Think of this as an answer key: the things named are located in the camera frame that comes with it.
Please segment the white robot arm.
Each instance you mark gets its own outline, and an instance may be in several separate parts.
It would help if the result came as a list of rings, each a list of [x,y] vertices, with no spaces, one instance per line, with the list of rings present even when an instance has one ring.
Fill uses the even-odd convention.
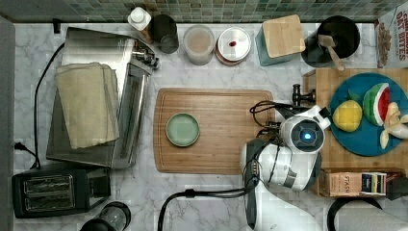
[[[319,176],[330,126],[329,111],[317,105],[300,113],[284,113],[277,139],[248,141],[242,148],[246,222],[251,231],[322,231],[309,213],[277,197],[271,185],[302,192]]]

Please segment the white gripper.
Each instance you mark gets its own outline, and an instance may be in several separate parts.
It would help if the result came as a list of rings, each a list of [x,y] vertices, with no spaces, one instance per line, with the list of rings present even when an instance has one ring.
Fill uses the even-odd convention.
[[[297,124],[304,121],[315,122],[322,130],[328,128],[331,124],[328,116],[330,113],[326,108],[318,105],[312,108],[300,106],[282,106],[277,108],[277,112],[284,118],[280,124],[282,130],[292,130]]]

